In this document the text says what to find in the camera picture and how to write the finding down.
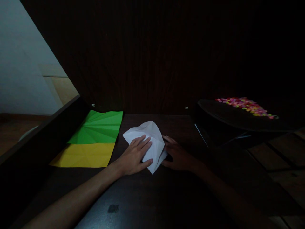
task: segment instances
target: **white wall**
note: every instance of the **white wall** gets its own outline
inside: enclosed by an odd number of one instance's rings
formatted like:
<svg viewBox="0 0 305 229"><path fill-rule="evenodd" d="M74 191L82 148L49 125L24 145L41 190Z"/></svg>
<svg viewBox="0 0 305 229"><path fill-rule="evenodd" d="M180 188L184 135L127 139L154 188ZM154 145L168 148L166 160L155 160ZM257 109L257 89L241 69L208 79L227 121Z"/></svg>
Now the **white wall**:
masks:
<svg viewBox="0 0 305 229"><path fill-rule="evenodd" d="M55 102L38 64L59 65L19 0L0 0L0 113L51 115Z"/></svg>

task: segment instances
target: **yellow paper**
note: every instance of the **yellow paper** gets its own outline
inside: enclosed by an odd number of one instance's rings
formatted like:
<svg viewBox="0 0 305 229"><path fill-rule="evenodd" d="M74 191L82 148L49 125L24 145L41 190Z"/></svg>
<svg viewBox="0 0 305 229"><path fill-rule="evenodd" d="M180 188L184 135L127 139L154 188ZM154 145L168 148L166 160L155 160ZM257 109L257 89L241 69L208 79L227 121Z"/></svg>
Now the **yellow paper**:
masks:
<svg viewBox="0 0 305 229"><path fill-rule="evenodd" d="M57 167L107 167L115 143L71 144L54 158L50 165Z"/></svg>

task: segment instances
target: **green origami paper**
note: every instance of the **green origami paper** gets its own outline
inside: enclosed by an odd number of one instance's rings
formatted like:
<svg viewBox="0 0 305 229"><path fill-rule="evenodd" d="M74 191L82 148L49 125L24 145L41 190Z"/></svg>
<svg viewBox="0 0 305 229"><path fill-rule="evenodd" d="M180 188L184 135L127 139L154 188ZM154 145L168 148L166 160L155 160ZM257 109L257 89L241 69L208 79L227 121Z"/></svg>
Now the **green origami paper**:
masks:
<svg viewBox="0 0 305 229"><path fill-rule="evenodd" d="M99 113L91 110L76 133L71 144L115 143L122 122L123 111Z"/></svg>

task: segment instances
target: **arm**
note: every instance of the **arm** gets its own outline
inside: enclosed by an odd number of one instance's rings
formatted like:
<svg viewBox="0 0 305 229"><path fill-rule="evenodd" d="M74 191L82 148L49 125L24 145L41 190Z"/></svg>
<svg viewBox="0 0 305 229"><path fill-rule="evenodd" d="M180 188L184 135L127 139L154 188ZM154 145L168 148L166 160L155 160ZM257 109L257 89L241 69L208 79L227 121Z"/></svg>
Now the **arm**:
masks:
<svg viewBox="0 0 305 229"><path fill-rule="evenodd" d="M188 154L174 139L163 136L167 152L173 162L163 161L162 164L174 170L186 170L196 174L207 184L218 198L224 209L240 228L277 228L266 216L254 206L247 203L232 187L228 186L204 163Z"/></svg>
<svg viewBox="0 0 305 229"><path fill-rule="evenodd" d="M71 228L90 205L113 182L124 175L131 175L152 164L150 159L141 163L151 146L150 138L145 135L134 139L122 156L100 173L54 202L23 228Z"/></svg>

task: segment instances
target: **finger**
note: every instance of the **finger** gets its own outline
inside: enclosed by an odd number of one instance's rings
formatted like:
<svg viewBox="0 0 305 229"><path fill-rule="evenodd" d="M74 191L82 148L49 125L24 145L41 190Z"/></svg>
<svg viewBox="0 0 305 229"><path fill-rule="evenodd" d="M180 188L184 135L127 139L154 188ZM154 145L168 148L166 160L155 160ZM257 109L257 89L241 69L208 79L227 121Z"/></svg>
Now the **finger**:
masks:
<svg viewBox="0 0 305 229"><path fill-rule="evenodd" d="M162 135L162 137L163 137L165 140L167 140L169 143L171 143L171 144L177 144L177 142L176 142L174 139L172 139L171 137L169 137L169 136L164 136L164 135Z"/></svg>
<svg viewBox="0 0 305 229"><path fill-rule="evenodd" d="M133 139L132 142L129 145L133 145L136 142L137 139L138 138Z"/></svg>
<svg viewBox="0 0 305 229"><path fill-rule="evenodd" d="M140 163L138 168L139 168L139 172L142 171L143 169L147 168L148 166L150 166L153 163L152 159L149 159L143 163Z"/></svg>
<svg viewBox="0 0 305 229"><path fill-rule="evenodd" d="M145 141L141 142L139 144L139 149L142 149L149 141L150 141L151 137L148 137Z"/></svg>
<svg viewBox="0 0 305 229"><path fill-rule="evenodd" d="M161 164L164 165L165 167L172 168L172 162L170 161L163 160Z"/></svg>
<svg viewBox="0 0 305 229"><path fill-rule="evenodd" d="M135 141L135 143L134 143L134 145L138 145L141 141L143 141L143 139L145 139L146 138L146 135L142 135L141 137L139 137L136 141Z"/></svg>
<svg viewBox="0 0 305 229"><path fill-rule="evenodd" d="M172 156L172 147L170 147L170 146L165 146L164 147L164 149L166 150L166 152L170 155L170 156Z"/></svg>
<svg viewBox="0 0 305 229"><path fill-rule="evenodd" d="M152 142L149 142L145 146L143 146L143 148L140 150L142 156L148 151L148 149L151 145L152 145Z"/></svg>

